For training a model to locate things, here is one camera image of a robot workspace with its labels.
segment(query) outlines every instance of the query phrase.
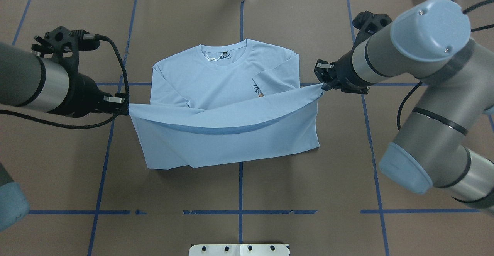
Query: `shirt sleeve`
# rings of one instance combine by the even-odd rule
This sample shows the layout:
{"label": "shirt sleeve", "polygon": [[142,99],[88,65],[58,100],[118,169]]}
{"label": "shirt sleeve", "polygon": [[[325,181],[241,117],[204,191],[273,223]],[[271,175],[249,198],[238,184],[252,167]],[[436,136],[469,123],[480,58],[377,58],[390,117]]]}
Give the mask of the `shirt sleeve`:
{"label": "shirt sleeve", "polygon": [[169,105],[177,107],[189,107],[190,101],[181,96],[174,87],[164,78],[161,69],[153,66],[153,79],[151,81],[152,105]]}
{"label": "shirt sleeve", "polygon": [[298,54],[291,52],[285,62],[275,68],[261,71],[252,80],[264,96],[300,88]]}

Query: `white mounting plate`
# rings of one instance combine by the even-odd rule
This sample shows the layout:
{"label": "white mounting plate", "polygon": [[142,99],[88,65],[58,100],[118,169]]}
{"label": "white mounting plate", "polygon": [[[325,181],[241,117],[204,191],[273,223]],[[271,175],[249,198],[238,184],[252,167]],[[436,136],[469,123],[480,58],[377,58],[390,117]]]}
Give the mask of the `white mounting plate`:
{"label": "white mounting plate", "polygon": [[189,256],[289,256],[289,247],[285,244],[193,245]]}

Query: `light blue t-shirt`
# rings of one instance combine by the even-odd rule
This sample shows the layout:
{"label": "light blue t-shirt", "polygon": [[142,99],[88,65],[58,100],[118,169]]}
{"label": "light blue t-shirt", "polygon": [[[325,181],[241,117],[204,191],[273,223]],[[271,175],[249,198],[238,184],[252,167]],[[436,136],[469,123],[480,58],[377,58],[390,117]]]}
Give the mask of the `light blue t-shirt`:
{"label": "light blue t-shirt", "polygon": [[150,105],[130,105],[148,168],[212,166],[319,147],[320,84],[295,52],[254,40],[197,46],[153,66]]}

